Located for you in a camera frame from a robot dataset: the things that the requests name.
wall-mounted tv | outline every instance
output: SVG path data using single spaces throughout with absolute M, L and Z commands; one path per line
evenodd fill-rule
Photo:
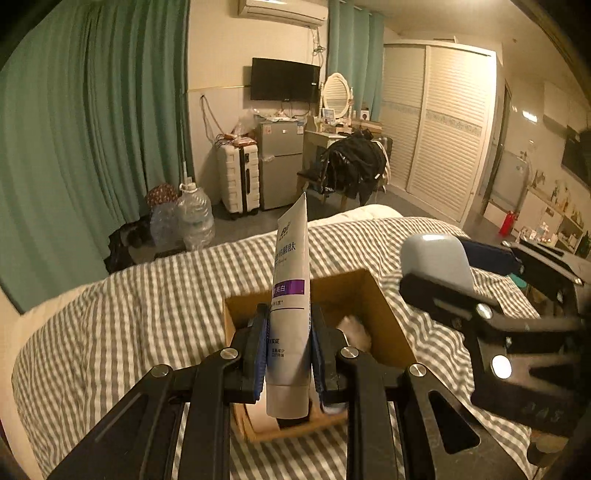
M 274 59 L 252 59 L 251 100 L 318 101 L 320 67 Z
M 591 188 L 591 151 L 587 152 L 586 132 L 583 134 L 583 142 L 579 142 L 576 135 L 577 133 L 569 127 L 562 156 L 562 167 L 584 183 L 587 188 Z

blue gripper pad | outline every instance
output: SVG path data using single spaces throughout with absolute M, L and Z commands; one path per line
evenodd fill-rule
M 464 247 L 471 267 L 503 276 L 511 273 L 519 274 L 521 262 L 510 248 L 482 244 L 461 236 L 457 238 Z
M 323 383 L 324 383 L 324 368 L 322 352 L 320 351 L 320 342 L 318 341 L 318 334 L 316 333 L 316 326 L 313 316 L 313 309 L 310 308 L 310 343 L 312 354 L 312 371 L 314 372 L 314 384 L 316 391 L 320 398 L 322 398 Z
M 257 309 L 257 314 L 261 314 L 262 311 Z M 257 400 L 261 398 L 262 386 L 265 379 L 265 370 L 267 369 L 267 343 L 269 341 L 269 310 L 263 314 L 263 327 L 258 342 L 258 349 L 256 352 L 255 359 L 255 397 Z

cardboard box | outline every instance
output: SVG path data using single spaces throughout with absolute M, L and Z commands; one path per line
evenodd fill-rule
M 359 128 L 361 130 L 369 130 L 371 133 L 375 135 L 382 134 L 382 124 L 379 122 L 371 122 L 367 120 L 360 120 L 360 119 L 352 119 L 351 126 L 354 128 Z
M 369 271 L 356 270 L 312 279 L 311 300 L 320 305 L 324 321 L 329 326 L 337 326 L 346 315 L 354 314 L 360 318 L 372 339 L 371 354 L 378 362 L 400 368 L 416 362 L 392 309 Z M 247 326 L 258 303 L 270 301 L 271 291 L 226 299 L 223 307 L 226 344 L 230 345 L 236 329 Z M 313 409 L 307 423 L 261 434 L 253 430 L 244 405 L 234 404 L 233 412 L 238 432 L 251 442 L 297 437 L 346 419 L 346 412 L 329 416 Z
M 336 134 L 336 127 L 334 125 L 329 124 L 320 124 L 318 126 L 318 131 L 324 134 Z

green curtain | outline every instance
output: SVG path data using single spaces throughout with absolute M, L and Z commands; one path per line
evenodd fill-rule
M 0 283 L 21 311 L 107 276 L 184 158 L 189 0 L 64 0 L 0 71 Z
M 383 62 L 383 15 L 355 8 L 351 1 L 330 0 L 328 74 L 339 72 L 347 79 L 353 87 L 353 109 L 366 105 L 374 121 L 382 102 Z

picture frame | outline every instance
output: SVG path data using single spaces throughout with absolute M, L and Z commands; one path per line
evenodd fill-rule
M 322 109 L 322 118 L 324 118 L 324 123 L 327 123 L 327 124 L 333 123 L 336 120 L 335 109 L 323 108 Z

